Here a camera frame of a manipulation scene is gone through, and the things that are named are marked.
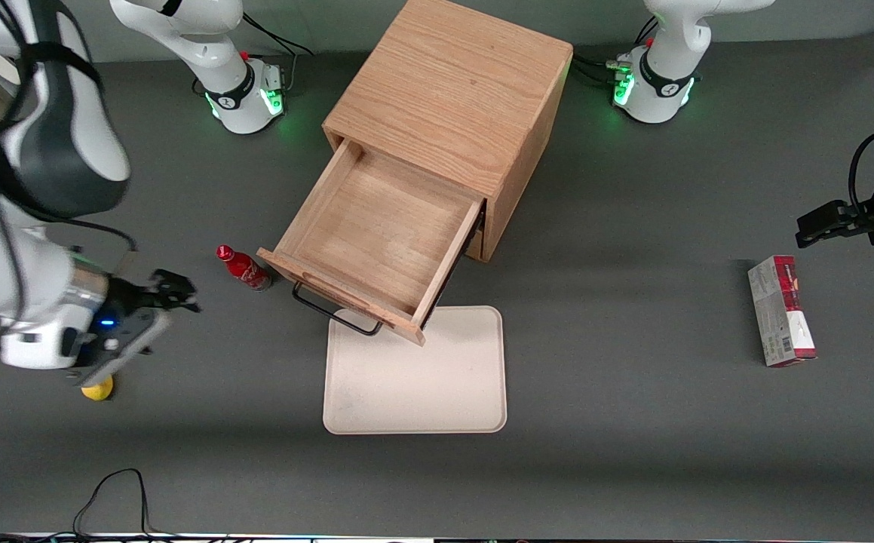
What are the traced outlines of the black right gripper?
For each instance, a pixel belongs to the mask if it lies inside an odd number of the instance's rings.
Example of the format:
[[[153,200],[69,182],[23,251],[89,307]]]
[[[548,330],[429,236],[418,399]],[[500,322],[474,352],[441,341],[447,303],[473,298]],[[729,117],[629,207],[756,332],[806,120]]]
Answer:
[[[123,319],[143,307],[200,313],[195,285],[167,269],[155,269],[147,285],[137,285],[119,276],[108,276],[108,319]]]

